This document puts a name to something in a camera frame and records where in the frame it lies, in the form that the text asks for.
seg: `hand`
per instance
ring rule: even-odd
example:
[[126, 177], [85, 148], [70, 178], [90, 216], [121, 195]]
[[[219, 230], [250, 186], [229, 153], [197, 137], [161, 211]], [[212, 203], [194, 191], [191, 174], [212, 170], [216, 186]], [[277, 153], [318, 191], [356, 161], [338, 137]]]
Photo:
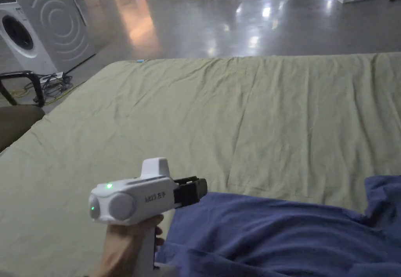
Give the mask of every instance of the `hand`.
[[[93, 277], [131, 277], [145, 233], [156, 228], [156, 235], [161, 235], [162, 229], [157, 225], [163, 218], [163, 215], [157, 215], [136, 225], [107, 226], [101, 264]], [[164, 240], [156, 238], [155, 244], [161, 246]]]

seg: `bed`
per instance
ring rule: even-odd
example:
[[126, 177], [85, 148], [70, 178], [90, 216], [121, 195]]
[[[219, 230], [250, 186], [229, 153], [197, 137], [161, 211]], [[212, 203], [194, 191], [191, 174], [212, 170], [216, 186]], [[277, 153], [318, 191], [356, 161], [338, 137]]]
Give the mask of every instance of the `bed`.
[[401, 172], [400, 85], [401, 53], [108, 65], [0, 154], [0, 275], [87, 273], [90, 190], [146, 158], [213, 192], [362, 212], [365, 178]]

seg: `brown cushion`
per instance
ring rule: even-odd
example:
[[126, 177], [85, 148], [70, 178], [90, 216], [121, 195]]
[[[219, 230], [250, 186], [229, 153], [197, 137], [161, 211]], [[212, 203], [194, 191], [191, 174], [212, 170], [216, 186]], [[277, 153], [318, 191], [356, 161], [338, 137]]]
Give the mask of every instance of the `brown cushion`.
[[30, 105], [0, 108], [0, 151], [20, 138], [44, 115], [42, 109]]

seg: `round button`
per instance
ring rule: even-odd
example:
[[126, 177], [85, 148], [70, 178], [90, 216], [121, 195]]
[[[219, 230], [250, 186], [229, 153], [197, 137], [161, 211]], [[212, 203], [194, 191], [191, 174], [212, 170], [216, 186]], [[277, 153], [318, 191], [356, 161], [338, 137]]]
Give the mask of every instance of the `round button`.
[[99, 200], [96, 196], [90, 195], [89, 197], [89, 213], [90, 217], [96, 220], [100, 215]]
[[128, 194], [117, 193], [109, 203], [109, 213], [116, 220], [128, 220], [135, 211], [135, 201]]

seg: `washing machine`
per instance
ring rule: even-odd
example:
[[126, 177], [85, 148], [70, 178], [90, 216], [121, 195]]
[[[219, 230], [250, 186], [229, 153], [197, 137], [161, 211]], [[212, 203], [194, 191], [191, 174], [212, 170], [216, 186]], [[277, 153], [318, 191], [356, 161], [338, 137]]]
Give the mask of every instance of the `washing machine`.
[[68, 72], [95, 54], [74, 0], [0, 0], [0, 34], [37, 74]]

